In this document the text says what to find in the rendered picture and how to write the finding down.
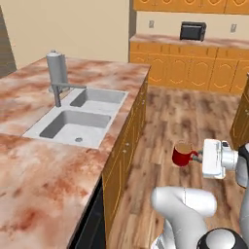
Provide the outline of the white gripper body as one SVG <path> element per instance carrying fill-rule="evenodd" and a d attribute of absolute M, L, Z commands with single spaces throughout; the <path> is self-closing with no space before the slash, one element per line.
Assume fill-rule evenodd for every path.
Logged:
<path fill-rule="evenodd" d="M 220 140 L 205 139 L 202 150 L 202 176 L 224 179 L 226 170 L 222 167 L 222 144 Z"/>

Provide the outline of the red mug of coffee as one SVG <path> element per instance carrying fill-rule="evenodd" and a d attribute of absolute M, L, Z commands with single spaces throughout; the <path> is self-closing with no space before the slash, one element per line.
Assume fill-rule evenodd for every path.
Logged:
<path fill-rule="evenodd" d="M 198 156 L 198 152 L 192 148 L 190 143 L 180 141 L 175 144 L 172 153 L 172 161 L 177 166 L 183 167 L 189 164 L 193 156 Z"/>

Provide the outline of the orange cupboard side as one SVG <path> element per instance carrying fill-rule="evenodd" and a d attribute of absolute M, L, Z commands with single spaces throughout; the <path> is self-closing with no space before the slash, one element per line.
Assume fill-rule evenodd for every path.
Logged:
<path fill-rule="evenodd" d="M 230 131 L 233 148 L 249 142 L 249 73 Z"/>

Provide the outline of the orange island cupboards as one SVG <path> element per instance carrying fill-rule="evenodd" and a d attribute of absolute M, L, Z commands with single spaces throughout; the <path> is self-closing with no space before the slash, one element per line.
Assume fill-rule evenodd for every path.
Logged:
<path fill-rule="evenodd" d="M 146 115 L 148 81 L 142 84 L 102 173 L 105 238 L 109 237 Z"/>

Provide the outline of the orange base cupboards run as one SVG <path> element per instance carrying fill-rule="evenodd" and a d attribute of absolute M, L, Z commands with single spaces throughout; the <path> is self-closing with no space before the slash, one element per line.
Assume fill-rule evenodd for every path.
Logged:
<path fill-rule="evenodd" d="M 130 61 L 151 66 L 154 86 L 240 94 L 249 72 L 249 49 L 130 42 Z"/>

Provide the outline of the black dishwasher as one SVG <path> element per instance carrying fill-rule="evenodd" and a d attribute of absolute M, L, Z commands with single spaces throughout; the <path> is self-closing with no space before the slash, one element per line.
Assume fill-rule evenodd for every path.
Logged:
<path fill-rule="evenodd" d="M 67 249 L 106 249 L 102 179 L 98 180 Z"/>

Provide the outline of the grey double sink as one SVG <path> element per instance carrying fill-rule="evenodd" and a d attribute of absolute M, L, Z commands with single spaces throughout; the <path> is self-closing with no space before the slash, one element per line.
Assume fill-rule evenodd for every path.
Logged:
<path fill-rule="evenodd" d="M 128 96 L 112 89 L 72 89 L 23 137 L 98 149 Z"/>

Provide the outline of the black toaster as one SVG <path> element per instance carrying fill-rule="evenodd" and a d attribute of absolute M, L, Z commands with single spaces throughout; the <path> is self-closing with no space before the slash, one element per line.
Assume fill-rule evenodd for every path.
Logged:
<path fill-rule="evenodd" d="M 181 23 L 180 39 L 203 41 L 206 27 L 205 22 L 183 21 Z"/>

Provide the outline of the grey tap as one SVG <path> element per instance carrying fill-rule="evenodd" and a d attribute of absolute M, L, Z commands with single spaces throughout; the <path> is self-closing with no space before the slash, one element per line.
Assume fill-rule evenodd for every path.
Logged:
<path fill-rule="evenodd" d="M 53 95 L 54 95 L 54 101 L 55 106 L 60 107 L 61 101 L 60 101 L 60 90 L 61 89 L 85 89 L 86 86 L 78 86 L 78 85 L 72 85 L 72 84 L 66 84 L 66 83 L 51 83 L 52 89 L 53 89 Z"/>

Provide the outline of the grey cylinder canister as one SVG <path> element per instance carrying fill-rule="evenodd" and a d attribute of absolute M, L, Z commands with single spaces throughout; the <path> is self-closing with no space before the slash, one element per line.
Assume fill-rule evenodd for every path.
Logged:
<path fill-rule="evenodd" d="M 49 67 L 50 79 L 52 84 L 68 83 L 65 55 L 51 50 L 47 54 L 47 64 Z"/>

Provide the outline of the orange wall cupboards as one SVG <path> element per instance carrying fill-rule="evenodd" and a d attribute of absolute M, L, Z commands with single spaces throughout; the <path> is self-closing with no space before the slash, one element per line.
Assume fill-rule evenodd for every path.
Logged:
<path fill-rule="evenodd" d="M 135 11 L 249 15 L 249 0 L 133 0 Z"/>

